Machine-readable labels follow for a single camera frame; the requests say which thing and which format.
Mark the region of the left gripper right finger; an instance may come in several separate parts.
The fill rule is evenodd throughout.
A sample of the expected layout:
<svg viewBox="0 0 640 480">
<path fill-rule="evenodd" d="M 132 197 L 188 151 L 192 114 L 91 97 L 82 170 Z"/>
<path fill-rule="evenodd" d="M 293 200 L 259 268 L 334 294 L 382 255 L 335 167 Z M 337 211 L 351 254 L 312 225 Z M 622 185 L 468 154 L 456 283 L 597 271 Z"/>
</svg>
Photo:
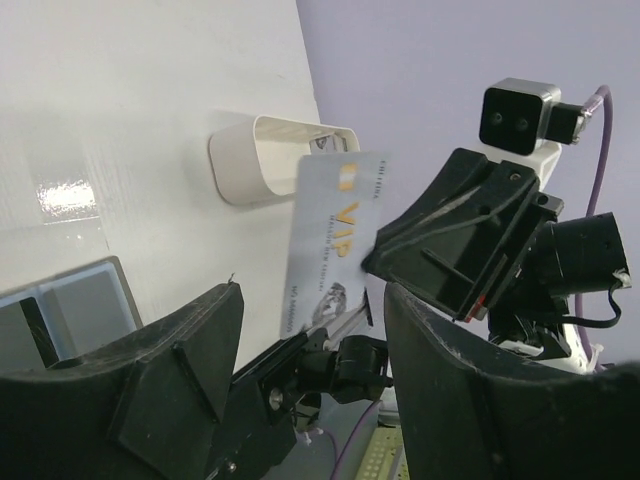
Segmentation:
<svg viewBox="0 0 640 480">
<path fill-rule="evenodd" d="M 388 284 L 384 316 L 414 479 L 635 479 L 639 366 L 572 374 L 522 358 Z"/>
</svg>

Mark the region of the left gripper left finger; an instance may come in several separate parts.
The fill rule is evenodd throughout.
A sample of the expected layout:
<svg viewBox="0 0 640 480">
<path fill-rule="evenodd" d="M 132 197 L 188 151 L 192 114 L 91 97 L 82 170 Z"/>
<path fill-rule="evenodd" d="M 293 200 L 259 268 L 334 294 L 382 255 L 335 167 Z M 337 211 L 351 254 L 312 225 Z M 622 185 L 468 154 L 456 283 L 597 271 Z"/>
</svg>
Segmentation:
<svg viewBox="0 0 640 480">
<path fill-rule="evenodd" d="M 1 378 L 5 479 L 202 479 L 244 300 L 213 287 L 88 354 Z"/>
</svg>

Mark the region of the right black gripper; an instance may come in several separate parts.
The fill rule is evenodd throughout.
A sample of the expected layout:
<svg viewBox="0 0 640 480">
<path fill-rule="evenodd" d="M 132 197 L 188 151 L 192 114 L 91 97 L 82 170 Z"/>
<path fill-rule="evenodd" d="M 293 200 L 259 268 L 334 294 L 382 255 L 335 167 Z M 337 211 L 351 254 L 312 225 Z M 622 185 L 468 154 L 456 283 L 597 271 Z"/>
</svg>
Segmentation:
<svg viewBox="0 0 640 480">
<path fill-rule="evenodd" d="M 535 171 L 495 163 L 458 148 L 423 194 L 377 233 L 363 270 L 398 283 L 456 320 L 468 317 L 510 270 L 535 224 L 526 220 L 539 191 Z M 630 271 L 613 213 L 549 222 L 536 235 L 519 275 L 488 312 L 488 341 L 512 350 L 568 350 L 566 326 L 609 329 L 622 310 L 613 298 Z M 605 292 L 607 320 L 571 315 L 568 298 Z"/>
</svg>

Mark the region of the grey card holder wallet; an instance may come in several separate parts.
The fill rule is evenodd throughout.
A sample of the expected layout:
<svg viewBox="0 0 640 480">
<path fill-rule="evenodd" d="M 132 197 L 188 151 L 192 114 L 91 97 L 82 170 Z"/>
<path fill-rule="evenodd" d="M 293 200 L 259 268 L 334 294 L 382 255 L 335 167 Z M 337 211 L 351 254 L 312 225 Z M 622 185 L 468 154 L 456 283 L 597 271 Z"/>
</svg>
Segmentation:
<svg viewBox="0 0 640 480">
<path fill-rule="evenodd" d="M 120 260 L 109 256 L 1 293 L 1 372 L 44 370 L 19 302 L 36 299 L 59 356 L 68 360 L 143 326 Z"/>
</svg>

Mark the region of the silver VIP credit card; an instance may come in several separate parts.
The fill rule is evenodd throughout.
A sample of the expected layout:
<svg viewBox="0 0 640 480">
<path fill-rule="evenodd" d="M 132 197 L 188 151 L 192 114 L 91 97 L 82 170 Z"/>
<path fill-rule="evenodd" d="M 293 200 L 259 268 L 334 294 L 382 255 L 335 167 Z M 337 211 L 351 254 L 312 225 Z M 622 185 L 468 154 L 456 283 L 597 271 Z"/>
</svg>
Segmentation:
<svg viewBox="0 0 640 480">
<path fill-rule="evenodd" d="M 364 316 L 388 156 L 313 154 L 299 163 L 280 324 L 283 339 L 318 328 L 334 337 Z"/>
</svg>

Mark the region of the black VIP credit card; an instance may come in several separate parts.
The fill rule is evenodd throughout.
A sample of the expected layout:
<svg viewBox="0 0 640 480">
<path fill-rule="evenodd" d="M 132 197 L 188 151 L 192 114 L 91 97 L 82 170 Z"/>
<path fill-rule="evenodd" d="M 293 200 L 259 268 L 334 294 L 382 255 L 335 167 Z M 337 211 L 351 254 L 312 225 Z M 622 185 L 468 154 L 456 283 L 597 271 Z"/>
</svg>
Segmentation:
<svg viewBox="0 0 640 480">
<path fill-rule="evenodd" d="M 27 297 L 19 302 L 36 348 L 46 368 L 59 361 L 59 356 L 35 298 Z"/>
</svg>

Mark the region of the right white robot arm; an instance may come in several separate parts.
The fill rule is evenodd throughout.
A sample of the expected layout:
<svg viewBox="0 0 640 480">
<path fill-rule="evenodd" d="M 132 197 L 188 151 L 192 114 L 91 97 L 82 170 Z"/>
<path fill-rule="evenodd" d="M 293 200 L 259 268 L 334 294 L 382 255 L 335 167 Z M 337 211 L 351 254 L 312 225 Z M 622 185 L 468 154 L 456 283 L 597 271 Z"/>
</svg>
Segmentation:
<svg viewBox="0 0 640 480">
<path fill-rule="evenodd" d="M 613 296 L 631 284 L 612 213 L 563 221 L 562 201 L 536 172 L 454 150 L 424 193 L 381 228 L 364 270 L 395 283 L 454 321 L 483 319 L 489 341 L 557 370 L 591 374 L 597 348 L 585 329 L 606 320 L 570 309 L 570 297 Z"/>
</svg>

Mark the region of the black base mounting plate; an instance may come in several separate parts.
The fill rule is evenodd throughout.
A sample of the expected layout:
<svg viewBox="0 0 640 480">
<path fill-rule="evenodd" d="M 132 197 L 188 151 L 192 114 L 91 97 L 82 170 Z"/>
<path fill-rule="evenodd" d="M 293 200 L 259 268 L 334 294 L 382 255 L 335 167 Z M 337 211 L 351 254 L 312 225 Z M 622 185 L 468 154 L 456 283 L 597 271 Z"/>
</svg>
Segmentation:
<svg viewBox="0 0 640 480">
<path fill-rule="evenodd" d="M 222 422 L 202 463 L 182 468 L 184 479 L 259 479 L 295 443 L 298 404 L 328 394 L 340 404 L 378 400 L 393 385 L 387 343 L 348 336 L 326 350 L 324 329 L 280 340 L 234 373 Z"/>
</svg>

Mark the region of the white plastic tray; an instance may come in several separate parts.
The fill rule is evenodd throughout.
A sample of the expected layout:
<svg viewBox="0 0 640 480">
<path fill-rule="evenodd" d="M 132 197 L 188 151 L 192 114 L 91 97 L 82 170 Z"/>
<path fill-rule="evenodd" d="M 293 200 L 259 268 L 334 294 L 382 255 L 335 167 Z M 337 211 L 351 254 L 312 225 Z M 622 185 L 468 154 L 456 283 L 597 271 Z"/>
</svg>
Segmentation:
<svg viewBox="0 0 640 480">
<path fill-rule="evenodd" d="M 234 206 L 276 201 L 296 191 L 300 159 L 310 142 L 336 133 L 347 151 L 360 149 L 349 128 L 258 115 L 212 134 L 209 158 L 221 197 Z"/>
</svg>

